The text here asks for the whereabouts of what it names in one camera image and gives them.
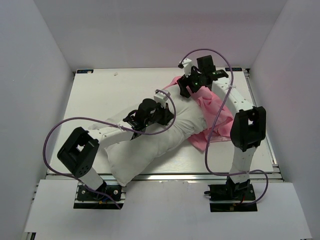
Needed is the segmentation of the white pillow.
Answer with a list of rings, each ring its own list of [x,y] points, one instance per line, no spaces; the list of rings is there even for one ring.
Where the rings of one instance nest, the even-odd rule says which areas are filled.
[[[177,148],[193,134],[207,128],[204,114],[195,100],[180,95],[177,85],[166,88],[175,108],[173,126],[156,135],[141,135],[105,148],[110,171],[118,184],[125,187],[155,159]]]

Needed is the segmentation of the pink pillowcase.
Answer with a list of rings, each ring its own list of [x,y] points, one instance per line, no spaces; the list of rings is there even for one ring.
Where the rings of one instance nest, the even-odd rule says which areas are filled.
[[[233,116],[226,106],[218,113],[222,100],[209,88],[202,86],[189,98],[180,95],[179,77],[175,77],[164,89],[169,91],[176,107],[173,126],[160,134],[158,154],[162,155],[177,148],[188,140],[203,152],[207,141],[211,143],[229,141]]]

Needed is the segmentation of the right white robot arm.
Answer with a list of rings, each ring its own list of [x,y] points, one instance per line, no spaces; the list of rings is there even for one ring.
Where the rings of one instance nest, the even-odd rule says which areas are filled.
[[[189,98],[205,87],[218,96],[233,116],[230,139],[234,145],[232,166],[225,187],[226,195],[236,200],[249,185],[249,171],[256,149],[266,137],[266,110],[245,99],[232,85],[231,76],[217,70],[211,55],[192,60],[184,58],[178,65],[184,75],[177,81],[180,95]]]

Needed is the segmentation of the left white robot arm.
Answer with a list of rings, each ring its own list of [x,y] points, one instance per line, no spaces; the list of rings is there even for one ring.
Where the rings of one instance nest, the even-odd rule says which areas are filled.
[[[75,128],[58,151],[57,158],[74,177],[89,187],[90,196],[99,200],[107,192],[107,184],[93,168],[99,148],[135,139],[153,124],[167,126],[174,116],[166,100],[145,98],[137,109],[114,126],[92,130]]]

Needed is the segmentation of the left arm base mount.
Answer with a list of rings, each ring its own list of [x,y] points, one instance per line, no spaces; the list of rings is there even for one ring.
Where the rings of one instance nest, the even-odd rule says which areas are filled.
[[[76,189],[74,209],[82,210],[120,210],[126,199],[126,192],[120,185],[104,184],[104,194],[89,191],[79,184]]]

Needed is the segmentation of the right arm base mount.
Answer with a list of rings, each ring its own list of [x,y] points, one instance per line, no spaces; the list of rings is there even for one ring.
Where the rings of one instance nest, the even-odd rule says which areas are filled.
[[[209,199],[211,213],[257,212],[255,191],[250,184],[247,189],[237,191],[234,195],[228,192],[225,184],[211,184],[203,193]]]

